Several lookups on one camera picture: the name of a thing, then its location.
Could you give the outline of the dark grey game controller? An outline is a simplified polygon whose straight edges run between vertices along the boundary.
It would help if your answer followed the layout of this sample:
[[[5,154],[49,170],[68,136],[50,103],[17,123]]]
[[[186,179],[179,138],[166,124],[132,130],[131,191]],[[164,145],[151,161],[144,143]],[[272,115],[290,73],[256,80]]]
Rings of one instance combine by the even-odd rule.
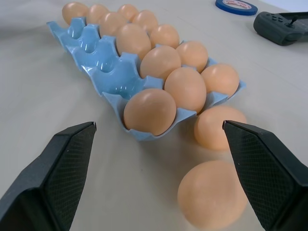
[[[308,12],[261,12],[256,16],[253,27],[260,36],[280,46],[289,46],[308,37]]]

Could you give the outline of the light blue egg tray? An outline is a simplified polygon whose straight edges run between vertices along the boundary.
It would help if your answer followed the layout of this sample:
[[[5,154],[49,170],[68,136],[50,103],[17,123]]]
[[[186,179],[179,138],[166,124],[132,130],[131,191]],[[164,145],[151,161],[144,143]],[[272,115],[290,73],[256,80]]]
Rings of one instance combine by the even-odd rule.
[[[120,123],[127,102],[145,89],[163,89],[159,78],[139,76],[140,60],[131,53],[117,54],[116,39],[99,36],[97,24],[86,24],[85,17],[73,18],[67,28],[55,21],[47,23],[53,37],[72,56],[77,68],[92,81],[96,92],[112,106]]]

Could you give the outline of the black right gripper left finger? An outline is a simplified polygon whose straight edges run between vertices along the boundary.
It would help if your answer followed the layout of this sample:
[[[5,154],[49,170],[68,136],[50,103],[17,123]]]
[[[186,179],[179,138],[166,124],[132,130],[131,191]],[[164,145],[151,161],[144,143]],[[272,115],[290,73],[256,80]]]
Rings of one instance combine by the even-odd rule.
[[[0,199],[0,231],[69,231],[84,190],[95,122],[56,133]]]

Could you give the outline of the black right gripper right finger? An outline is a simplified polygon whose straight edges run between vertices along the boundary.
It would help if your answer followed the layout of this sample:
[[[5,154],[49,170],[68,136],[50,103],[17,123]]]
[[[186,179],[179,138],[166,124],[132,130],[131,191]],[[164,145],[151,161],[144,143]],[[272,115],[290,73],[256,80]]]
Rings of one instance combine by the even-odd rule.
[[[236,172],[265,231],[308,231],[308,167],[270,131],[225,120]]]

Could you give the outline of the blue tape roll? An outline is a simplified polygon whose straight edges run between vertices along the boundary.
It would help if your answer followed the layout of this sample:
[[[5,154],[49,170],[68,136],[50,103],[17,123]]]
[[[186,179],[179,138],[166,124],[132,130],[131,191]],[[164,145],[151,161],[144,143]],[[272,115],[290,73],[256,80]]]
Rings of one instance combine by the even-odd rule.
[[[242,0],[216,0],[215,6],[219,9],[236,15],[253,16],[258,8]]]

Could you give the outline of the brown egg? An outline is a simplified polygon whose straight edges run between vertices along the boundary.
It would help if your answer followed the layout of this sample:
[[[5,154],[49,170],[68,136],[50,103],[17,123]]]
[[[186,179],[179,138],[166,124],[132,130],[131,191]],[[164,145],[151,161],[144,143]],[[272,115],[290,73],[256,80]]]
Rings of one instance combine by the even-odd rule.
[[[228,150],[228,140],[222,129],[225,120],[246,123],[246,117],[241,111],[226,105],[214,106],[198,116],[194,125],[196,141],[213,151]]]
[[[127,23],[127,19],[120,13],[109,12],[99,20],[100,36],[116,36],[118,29]]]
[[[207,67],[201,76],[205,82],[207,93],[217,92],[232,96],[239,86],[239,74],[228,64],[214,64]]]
[[[142,10],[134,16],[132,23],[138,24],[148,34],[158,26],[158,20],[155,14],[150,10]]]
[[[104,5],[94,4],[89,8],[87,12],[86,23],[99,24],[99,20],[107,13],[109,13],[109,10]]]
[[[143,58],[140,65],[140,76],[147,76],[163,79],[170,73],[181,67],[181,59],[178,52],[170,46],[158,46],[149,51]]]
[[[119,55],[123,52],[136,54],[142,61],[152,49],[147,33],[138,24],[125,24],[116,33],[116,49]]]
[[[168,92],[156,88],[145,89],[127,102],[123,120],[128,130],[159,136],[170,128],[176,112],[175,100]]]
[[[134,17],[139,13],[138,9],[132,4],[120,6],[117,12],[124,16],[129,22],[132,22]]]
[[[177,30],[170,24],[161,24],[150,33],[152,48],[156,45],[166,45],[176,49],[180,44]]]
[[[178,108],[199,113],[206,101],[203,78],[191,67],[180,67],[167,77],[164,90],[172,95]]]
[[[84,17],[88,12],[88,6],[80,2],[70,2],[63,6],[62,16],[64,21],[69,25],[73,18]]]
[[[235,222],[247,205],[234,164],[216,160],[192,168],[178,188],[181,212],[200,229],[222,229]]]
[[[180,44],[176,51],[178,52],[182,65],[196,68],[201,73],[208,61],[208,51],[199,41],[186,41]]]

